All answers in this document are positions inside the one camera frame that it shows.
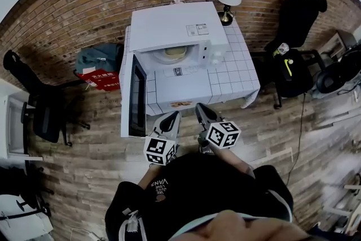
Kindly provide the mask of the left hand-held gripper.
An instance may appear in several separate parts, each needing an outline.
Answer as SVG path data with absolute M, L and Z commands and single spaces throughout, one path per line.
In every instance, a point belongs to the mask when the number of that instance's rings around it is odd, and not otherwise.
M 180 122 L 179 111 L 166 113 L 155 121 L 144 143 L 143 153 L 149 163 L 164 166 L 175 156 Z

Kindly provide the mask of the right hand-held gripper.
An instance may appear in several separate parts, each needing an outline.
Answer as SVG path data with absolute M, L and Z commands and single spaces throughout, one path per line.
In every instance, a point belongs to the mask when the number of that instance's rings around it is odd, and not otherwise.
M 202 132 L 207 132 L 209 144 L 220 149 L 236 145 L 241 129 L 233 121 L 227 121 L 220 113 L 202 103 L 197 103 L 195 112 L 199 124 L 204 128 Z

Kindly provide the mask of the beige plate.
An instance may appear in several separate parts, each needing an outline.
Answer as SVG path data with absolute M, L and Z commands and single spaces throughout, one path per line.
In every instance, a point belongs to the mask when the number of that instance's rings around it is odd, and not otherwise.
M 185 46 L 170 47 L 164 49 L 165 56 L 173 60 L 183 58 L 186 55 L 186 52 L 187 48 Z

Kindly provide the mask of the white microwave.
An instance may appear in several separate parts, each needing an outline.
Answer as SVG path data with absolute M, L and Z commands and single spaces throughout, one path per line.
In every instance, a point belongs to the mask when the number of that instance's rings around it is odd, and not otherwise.
M 159 63 L 153 52 L 193 46 L 190 56 L 175 64 Z M 134 11 L 126 29 L 119 81 L 122 137 L 146 134 L 147 75 L 176 67 L 209 69 L 220 65 L 229 42 L 211 2 L 193 2 Z

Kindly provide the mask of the person's left forearm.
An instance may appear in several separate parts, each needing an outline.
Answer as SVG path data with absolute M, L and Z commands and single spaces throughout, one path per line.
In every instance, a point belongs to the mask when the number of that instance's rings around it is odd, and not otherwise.
M 139 181 L 138 185 L 142 189 L 146 189 L 147 186 L 159 175 L 162 170 L 162 166 L 158 164 L 151 164 L 146 171 L 145 175 Z

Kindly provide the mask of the person's right forearm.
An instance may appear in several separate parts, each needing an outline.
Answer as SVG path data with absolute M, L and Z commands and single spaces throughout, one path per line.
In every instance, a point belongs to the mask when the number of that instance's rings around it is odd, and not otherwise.
M 230 149 L 220 149 L 214 145 L 210 146 L 213 153 L 226 163 L 235 167 L 238 171 L 255 178 L 253 167 L 236 156 Z

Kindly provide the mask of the person's right shoe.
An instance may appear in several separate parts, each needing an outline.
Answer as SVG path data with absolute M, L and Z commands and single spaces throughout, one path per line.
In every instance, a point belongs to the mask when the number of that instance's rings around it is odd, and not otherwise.
M 206 139 L 207 132 L 201 132 L 198 137 L 198 143 L 199 143 L 199 151 L 202 154 L 208 154 L 213 155 L 213 151 L 211 147 L 209 146 L 209 142 Z

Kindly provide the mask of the white tiled table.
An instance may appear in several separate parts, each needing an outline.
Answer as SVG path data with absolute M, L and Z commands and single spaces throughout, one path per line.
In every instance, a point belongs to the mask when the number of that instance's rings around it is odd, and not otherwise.
M 197 103 L 225 103 L 238 99 L 241 108 L 251 105 L 260 83 L 237 21 L 224 28 L 229 50 L 217 67 L 181 67 L 183 76 L 166 77 L 163 71 L 147 75 L 146 114 L 150 116 L 193 108 Z

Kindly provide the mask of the red cardboard box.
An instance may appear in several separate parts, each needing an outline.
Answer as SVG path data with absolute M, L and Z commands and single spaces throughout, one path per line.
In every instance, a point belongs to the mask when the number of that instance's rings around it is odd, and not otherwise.
M 76 76 L 98 90 L 114 91 L 120 89 L 120 82 L 116 72 L 98 69 L 85 74 L 76 72 Z

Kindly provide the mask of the printed drink can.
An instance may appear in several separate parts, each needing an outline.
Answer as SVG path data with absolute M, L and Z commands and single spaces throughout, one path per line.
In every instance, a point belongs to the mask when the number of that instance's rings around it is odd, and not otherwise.
M 289 51 L 289 46 L 287 43 L 282 43 L 273 53 L 273 57 L 276 55 L 284 55 Z

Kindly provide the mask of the grey-green bag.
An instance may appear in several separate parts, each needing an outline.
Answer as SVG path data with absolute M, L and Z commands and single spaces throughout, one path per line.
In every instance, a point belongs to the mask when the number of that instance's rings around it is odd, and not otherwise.
M 99 69 L 106 72 L 119 72 L 124 45 L 121 43 L 101 43 L 82 49 L 77 54 L 75 71 L 87 74 Z

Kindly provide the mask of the black office chair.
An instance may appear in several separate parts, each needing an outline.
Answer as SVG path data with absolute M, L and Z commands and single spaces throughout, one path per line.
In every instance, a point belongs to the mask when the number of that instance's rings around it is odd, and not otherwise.
M 20 214 L 0 213 L 0 221 L 11 220 L 43 213 L 51 216 L 49 203 L 45 202 L 42 193 L 53 195 L 54 192 L 41 184 L 44 169 L 25 162 L 25 169 L 0 167 L 0 196 L 12 195 L 21 197 L 23 202 L 16 201 Z
M 71 102 L 65 100 L 64 89 L 84 84 L 81 79 L 61 85 L 43 83 L 32 69 L 20 60 L 17 53 L 8 50 L 3 58 L 4 69 L 9 71 L 28 91 L 29 99 L 23 104 L 21 120 L 33 116 L 33 131 L 35 135 L 51 143 L 57 143 L 63 136 L 64 144 L 71 147 L 67 140 L 67 125 L 75 124 L 89 130 L 90 125 L 77 120 L 73 114 L 75 105 L 84 100 L 78 95 Z
M 283 98 L 306 94 L 314 85 L 309 66 L 317 64 L 325 70 L 325 64 L 316 50 L 299 51 L 320 12 L 326 12 L 327 0 L 284 0 L 279 10 L 279 26 L 275 38 L 262 52 L 252 52 L 254 66 L 261 87 L 273 82 L 277 93 L 275 109 L 282 107 Z M 289 51 L 284 55 L 272 53 L 287 43 Z

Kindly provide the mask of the black floor fan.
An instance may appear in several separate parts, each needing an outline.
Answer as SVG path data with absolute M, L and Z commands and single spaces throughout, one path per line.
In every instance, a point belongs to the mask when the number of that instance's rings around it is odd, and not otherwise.
M 361 63 L 335 62 L 321 71 L 316 80 L 316 88 L 322 94 L 332 93 L 352 80 L 361 71 Z

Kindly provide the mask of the white cabinet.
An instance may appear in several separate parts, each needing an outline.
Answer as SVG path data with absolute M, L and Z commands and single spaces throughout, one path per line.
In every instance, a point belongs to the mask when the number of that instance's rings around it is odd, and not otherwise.
M 42 161 L 27 153 L 26 128 L 21 122 L 23 105 L 29 93 L 0 78 L 0 161 L 11 163 Z

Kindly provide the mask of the white low table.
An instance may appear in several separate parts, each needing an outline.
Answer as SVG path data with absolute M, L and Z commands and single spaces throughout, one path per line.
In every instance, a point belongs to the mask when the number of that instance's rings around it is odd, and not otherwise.
M 49 213 L 37 197 L 27 203 L 21 196 L 0 195 L 0 240 L 27 241 L 50 233 Z

